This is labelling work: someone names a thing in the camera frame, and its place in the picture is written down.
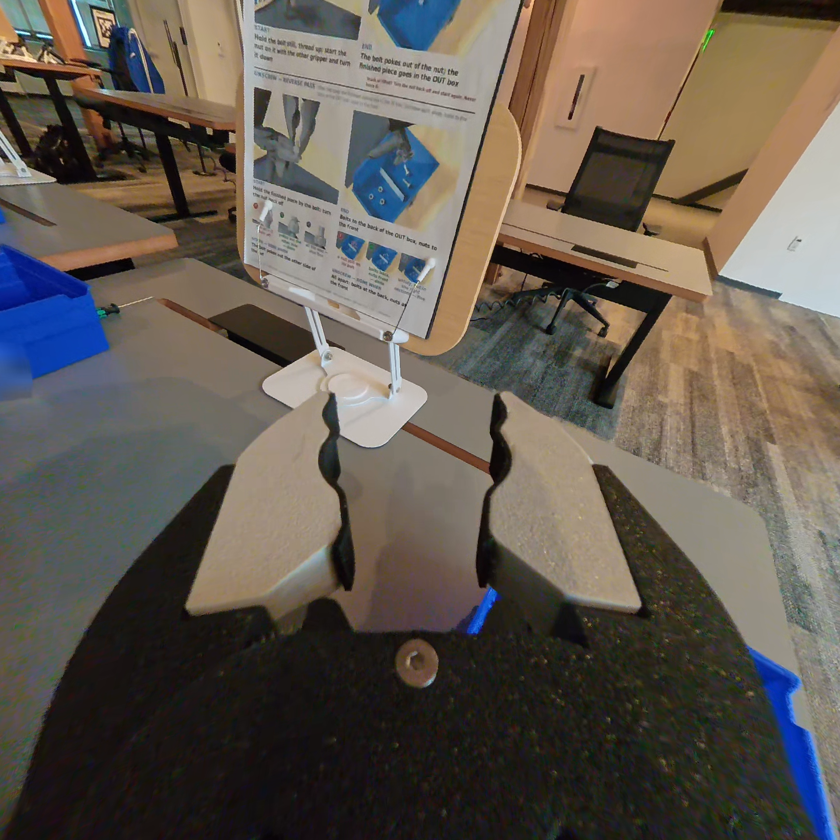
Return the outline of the white folding stand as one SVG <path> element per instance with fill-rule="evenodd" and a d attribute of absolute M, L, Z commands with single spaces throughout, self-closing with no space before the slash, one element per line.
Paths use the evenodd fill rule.
<path fill-rule="evenodd" d="M 15 147 L 1 132 L 1 186 L 23 186 L 56 183 L 56 178 L 29 167 Z"/>

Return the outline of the blue jacket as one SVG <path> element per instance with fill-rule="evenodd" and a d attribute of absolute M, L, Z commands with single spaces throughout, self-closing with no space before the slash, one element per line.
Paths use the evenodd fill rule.
<path fill-rule="evenodd" d="M 114 26 L 108 46 L 109 73 L 118 91 L 165 94 L 152 57 L 133 28 Z"/>

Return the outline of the blue plastic bin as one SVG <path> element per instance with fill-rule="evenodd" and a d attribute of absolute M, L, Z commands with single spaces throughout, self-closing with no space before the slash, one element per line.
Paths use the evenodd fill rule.
<path fill-rule="evenodd" d="M 4 350 L 22 352 L 35 379 L 110 349 L 85 282 L 5 245 L 1 340 Z"/>
<path fill-rule="evenodd" d="M 470 636 L 506 632 L 528 634 L 531 627 L 515 612 L 506 613 L 501 606 L 500 594 L 488 588 L 479 604 L 457 624 L 456 631 Z M 812 820 L 815 835 L 821 839 L 832 839 L 836 832 L 822 765 L 810 729 L 800 725 L 795 712 L 794 695 L 802 687 L 802 680 L 754 647 L 748 646 L 748 651 L 769 699 L 795 788 L 806 814 Z"/>

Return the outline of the black mesh office chair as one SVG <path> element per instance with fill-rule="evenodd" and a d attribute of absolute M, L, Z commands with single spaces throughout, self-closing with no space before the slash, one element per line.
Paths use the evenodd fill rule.
<path fill-rule="evenodd" d="M 547 208 L 636 232 L 675 143 L 595 128 L 563 203 Z"/>

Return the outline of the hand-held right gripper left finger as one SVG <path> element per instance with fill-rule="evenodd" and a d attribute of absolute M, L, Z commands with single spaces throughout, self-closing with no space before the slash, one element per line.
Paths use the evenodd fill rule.
<path fill-rule="evenodd" d="M 320 392 L 265 429 L 237 458 L 185 609 L 192 616 L 263 607 L 275 621 L 354 586 L 340 420 Z"/>

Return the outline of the black bag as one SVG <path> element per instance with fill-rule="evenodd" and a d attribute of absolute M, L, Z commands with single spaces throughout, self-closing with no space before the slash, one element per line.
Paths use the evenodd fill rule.
<path fill-rule="evenodd" d="M 63 128 L 57 124 L 48 125 L 39 135 L 31 163 L 36 170 L 54 177 L 58 183 L 71 183 L 77 178 L 77 162 Z"/>

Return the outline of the dark wooden top desk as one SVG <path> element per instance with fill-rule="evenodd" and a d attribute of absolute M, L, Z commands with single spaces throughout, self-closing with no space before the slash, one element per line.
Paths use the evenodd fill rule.
<path fill-rule="evenodd" d="M 57 65 L 44 62 L 27 61 L 20 57 L 2 56 L 2 81 L 14 81 L 14 73 L 41 79 L 45 82 L 49 95 L 60 120 L 64 137 L 68 141 L 72 158 L 80 167 L 81 182 L 97 182 L 98 174 L 88 155 L 88 150 L 75 120 L 67 106 L 67 101 L 58 87 L 59 81 L 74 81 L 88 78 L 98 81 L 101 71 L 87 65 Z"/>
<path fill-rule="evenodd" d="M 186 218 L 215 217 L 217 211 L 194 213 L 190 210 L 171 140 L 194 144 L 201 151 L 221 151 L 230 143 L 236 128 L 236 110 L 232 106 L 200 98 L 171 94 L 109 89 L 87 89 L 75 95 L 81 109 L 98 112 L 103 118 L 149 131 L 156 142 L 174 213 L 152 217 L 166 223 Z"/>

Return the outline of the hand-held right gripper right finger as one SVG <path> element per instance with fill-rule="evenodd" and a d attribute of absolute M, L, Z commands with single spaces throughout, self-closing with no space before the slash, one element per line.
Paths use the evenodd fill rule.
<path fill-rule="evenodd" d="M 577 606 L 627 615 L 643 607 L 594 463 L 557 419 L 511 392 L 490 413 L 491 486 L 476 574 L 530 624 Z"/>

